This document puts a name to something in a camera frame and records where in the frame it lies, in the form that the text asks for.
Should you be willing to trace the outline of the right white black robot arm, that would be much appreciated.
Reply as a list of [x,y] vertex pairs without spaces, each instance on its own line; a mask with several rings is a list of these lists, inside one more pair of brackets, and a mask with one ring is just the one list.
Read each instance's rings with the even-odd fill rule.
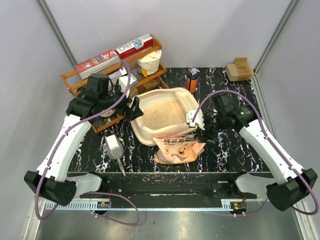
[[233,198],[253,194],[282,212],[292,208],[304,215],[316,215],[320,210],[313,191],[317,173],[312,168],[303,168],[284,150],[269,133],[256,107],[242,94],[218,90],[208,94],[201,104],[209,99],[217,111],[213,118],[202,114],[200,107],[186,113],[186,123],[198,127],[197,140],[212,143],[215,133],[234,129],[254,148],[272,174],[266,178],[239,172],[229,181],[228,194]]

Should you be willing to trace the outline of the pink cat litter bag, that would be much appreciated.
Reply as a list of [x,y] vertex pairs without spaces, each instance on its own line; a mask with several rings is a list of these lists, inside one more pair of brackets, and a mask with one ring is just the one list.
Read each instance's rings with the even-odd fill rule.
[[155,162],[164,165],[194,162],[204,152],[206,145],[198,142],[193,134],[156,135],[153,141],[159,148]]

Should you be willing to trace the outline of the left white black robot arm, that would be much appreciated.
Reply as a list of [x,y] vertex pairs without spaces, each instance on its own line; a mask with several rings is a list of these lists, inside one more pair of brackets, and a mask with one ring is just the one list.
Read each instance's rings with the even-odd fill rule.
[[133,120],[143,112],[138,100],[129,107],[130,84],[115,84],[110,87],[108,75],[91,74],[86,87],[72,99],[66,110],[66,116],[58,137],[42,164],[35,171],[27,171],[25,183],[39,198],[58,205],[68,205],[74,197],[93,194],[102,198],[108,193],[107,178],[99,173],[87,173],[74,178],[67,177],[70,163],[96,117],[109,111],[125,114]]

